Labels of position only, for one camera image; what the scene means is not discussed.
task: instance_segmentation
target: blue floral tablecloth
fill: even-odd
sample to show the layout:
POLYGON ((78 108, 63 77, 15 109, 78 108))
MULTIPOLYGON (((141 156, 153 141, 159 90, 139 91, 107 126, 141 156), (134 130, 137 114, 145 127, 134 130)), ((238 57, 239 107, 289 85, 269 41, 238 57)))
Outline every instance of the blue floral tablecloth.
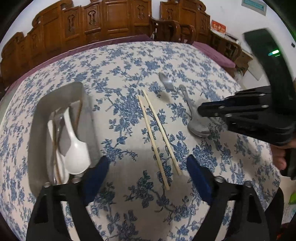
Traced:
MULTIPOLYGON (((190 111, 184 99, 168 92, 158 79, 166 73, 174 84, 184 84, 197 102, 222 100, 240 86, 214 61, 190 45, 134 42, 77 53, 54 62, 19 86, 1 124, 0 211, 20 240, 25 240, 36 198, 28 184, 28 141, 34 109, 41 97, 73 81, 84 84, 92 97, 99 149, 110 158, 103 187, 87 210, 104 240, 189 241, 208 210, 186 170, 193 154, 201 165, 228 182, 251 180, 264 209, 279 186, 269 144, 228 132, 208 122, 211 135, 193 136, 187 130, 190 111), (160 182, 137 95, 145 89, 158 112, 183 172, 178 176, 158 125, 145 98, 150 125, 170 184, 160 182)), ((230 222, 229 203, 220 240, 230 222)), ((73 231, 69 207, 65 220, 73 231)))

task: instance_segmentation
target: red sign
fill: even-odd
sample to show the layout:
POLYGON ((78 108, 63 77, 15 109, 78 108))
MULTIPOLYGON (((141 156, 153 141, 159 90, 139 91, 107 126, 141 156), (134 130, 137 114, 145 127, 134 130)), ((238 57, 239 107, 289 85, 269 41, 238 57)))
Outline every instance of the red sign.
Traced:
POLYGON ((221 33, 221 34, 225 34, 226 32, 226 26, 221 24, 221 23, 218 23, 214 20, 212 20, 212 24, 211 24, 211 30, 214 30, 218 33, 221 33))

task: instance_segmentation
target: purple seat cushion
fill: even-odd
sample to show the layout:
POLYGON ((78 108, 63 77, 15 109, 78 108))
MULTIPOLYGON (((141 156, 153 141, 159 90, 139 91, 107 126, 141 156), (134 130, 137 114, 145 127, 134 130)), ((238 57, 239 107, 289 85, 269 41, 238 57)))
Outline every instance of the purple seat cushion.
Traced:
POLYGON ((199 43, 199 42, 193 42, 192 46, 199 49, 201 52, 203 52, 206 56, 214 60, 217 64, 219 64, 221 67, 226 68, 235 68, 235 63, 225 57, 223 54, 219 53, 218 51, 214 50, 212 47, 210 47, 207 44, 199 43))

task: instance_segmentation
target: screw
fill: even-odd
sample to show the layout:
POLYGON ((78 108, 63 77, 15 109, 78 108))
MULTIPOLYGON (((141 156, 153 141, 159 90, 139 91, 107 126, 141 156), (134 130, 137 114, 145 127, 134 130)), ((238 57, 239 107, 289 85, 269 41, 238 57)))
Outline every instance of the screw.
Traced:
POLYGON ((46 183, 44 183, 44 185, 43 185, 45 188, 48 188, 48 187, 50 187, 51 186, 51 183, 50 182, 46 182, 46 183))
POLYGON ((215 177, 215 181, 216 181, 216 182, 219 182, 219 183, 223 183, 223 182, 225 181, 225 179, 224 179, 224 177, 222 177, 222 176, 216 176, 216 177, 215 177))
POLYGON ((72 183, 78 183, 81 181, 81 178, 80 177, 74 177, 72 178, 72 183))
POLYGON ((245 185, 246 187, 248 187, 248 188, 253 187, 253 185, 252 185, 252 183, 251 183, 250 181, 245 181, 245 182, 244 182, 244 185, 245 185))

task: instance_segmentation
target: finger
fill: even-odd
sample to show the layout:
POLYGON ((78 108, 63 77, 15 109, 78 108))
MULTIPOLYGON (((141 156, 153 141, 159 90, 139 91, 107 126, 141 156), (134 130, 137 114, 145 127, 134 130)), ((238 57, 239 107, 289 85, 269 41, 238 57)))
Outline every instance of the finger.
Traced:
POLYGON ((285 158, 283 157, 276 157, 274 158, 274 165, 279 169, 279 170, 285 170, 287 167, 287 163, 285 158))
POLYGON ((273 156, 281 156, 284 157, 286 155, 286 150, 285 149, 279 149, 276 146, 271 146, 271 152, 273 156))
POLYGON ((280 149, 296 148, 296 138, 294 138, 292 141, 290 141, 287 145, 278 146, 278 148, 280 148, 280 149))

